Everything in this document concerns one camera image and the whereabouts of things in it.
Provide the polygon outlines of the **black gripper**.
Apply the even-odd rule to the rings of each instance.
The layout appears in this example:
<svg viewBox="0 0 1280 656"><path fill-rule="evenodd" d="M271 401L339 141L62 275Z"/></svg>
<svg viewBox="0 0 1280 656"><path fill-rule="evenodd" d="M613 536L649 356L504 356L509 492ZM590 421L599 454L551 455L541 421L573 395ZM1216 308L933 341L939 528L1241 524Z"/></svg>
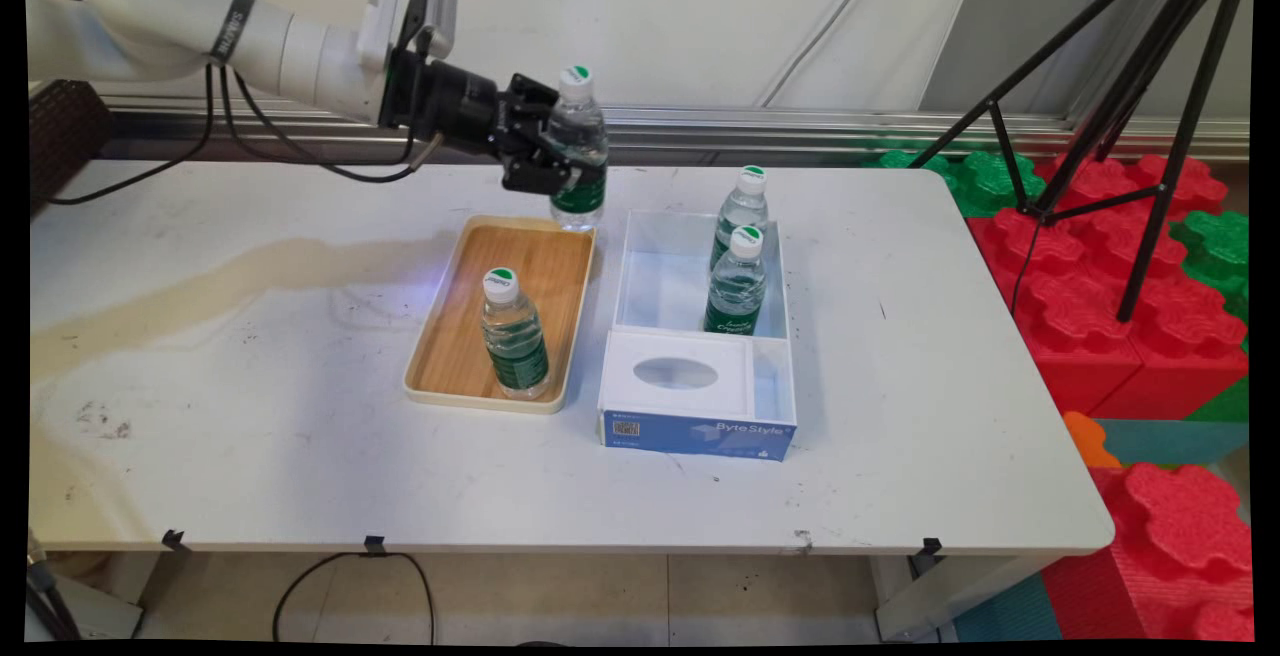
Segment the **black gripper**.
<svg viewBox="0 0 1280 656"><path fill-rule="evenodd" d="M521 73L506 90L480 74L413 51L393 51L378 110L378 126L407 128L420 141L443 136L445 147L499 159L507 191L556 196L582 178L582 163L540 135L498 127L545 127L559 92Z"/></svg>

